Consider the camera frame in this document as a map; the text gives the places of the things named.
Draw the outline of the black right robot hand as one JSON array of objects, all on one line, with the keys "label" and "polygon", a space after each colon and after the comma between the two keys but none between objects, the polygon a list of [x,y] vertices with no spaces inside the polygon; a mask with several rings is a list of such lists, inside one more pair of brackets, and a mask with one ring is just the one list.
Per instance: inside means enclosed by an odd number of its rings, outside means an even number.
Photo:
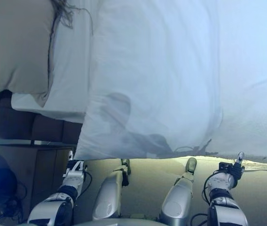
[{"label": "black right robot hand", "polygon": [[235,180],[240,180],[242,174],[244,173],[244,166],[242,166],[243,159],[244,159],[244,152],[239,152],[231,170],[231,174]]}]

